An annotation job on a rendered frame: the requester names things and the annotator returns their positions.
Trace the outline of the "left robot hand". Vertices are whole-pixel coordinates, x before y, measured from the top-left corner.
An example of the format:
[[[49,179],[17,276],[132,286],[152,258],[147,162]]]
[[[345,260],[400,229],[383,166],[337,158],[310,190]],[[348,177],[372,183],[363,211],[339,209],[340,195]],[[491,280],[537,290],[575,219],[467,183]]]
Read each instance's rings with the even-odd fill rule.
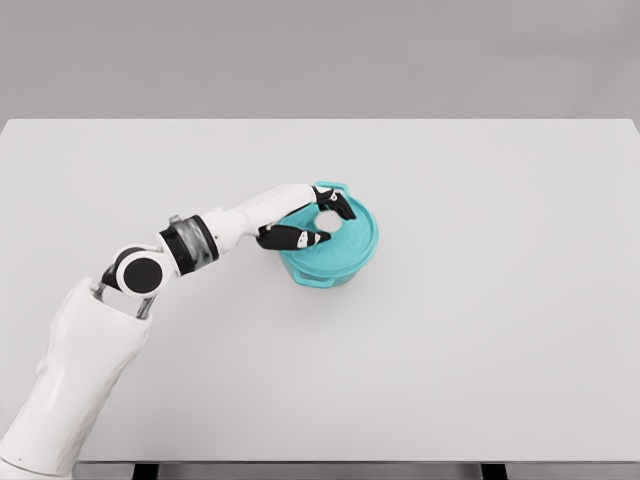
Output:
[[[255,237],[261,248],[294,251],[331,239],[331,234],[325,231],[280,224],[282,219],[309,205],[315,205],[319,211],[334,211],[345,221],[356,219],[355,212],[341,190],[310,184],[277,186],[245,201],[237,210],[244,221],[243,233]]]

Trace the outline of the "teal pot lid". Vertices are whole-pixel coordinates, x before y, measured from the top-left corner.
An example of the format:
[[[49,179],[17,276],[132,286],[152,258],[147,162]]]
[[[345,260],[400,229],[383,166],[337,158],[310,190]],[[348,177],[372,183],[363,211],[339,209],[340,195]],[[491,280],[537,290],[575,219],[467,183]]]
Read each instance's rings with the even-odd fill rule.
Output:
[[[341,194],[356,219],[343,220],[326,242],[295,251],[280,251],[288,265],[310,275],[337,277],[357,272],[372,258],[379,239],[377,222],[359,200],[347,191]]]

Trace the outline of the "teal pot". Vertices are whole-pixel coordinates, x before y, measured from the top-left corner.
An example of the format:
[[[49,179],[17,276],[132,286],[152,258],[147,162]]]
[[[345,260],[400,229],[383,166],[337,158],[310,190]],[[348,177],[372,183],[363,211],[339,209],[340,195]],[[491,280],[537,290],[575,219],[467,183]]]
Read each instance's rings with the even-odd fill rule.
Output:
[[[316,183],[316,186],[336,188],[341,191],[347,191],[350,194],[348,186],[342,183],[319,181]],[[296,283],[302,286],[308,286],[308,287],[314,287],[314,288],[332,288],[332,287],[342,285],[348,282],[349,280],[351,280],[365,266],[364,265],[360,270],[351,274],[340,275],[337,277],[321,277],[321,276],[310,275],[310,274],[306,274],[305,272],[301,272],[297,268],[288,265],[282,258],[281,258],[281,261],[283,262],[283,265],[287,270],[287,272],[289,273],[289,275],[293,278],[293,280]]]

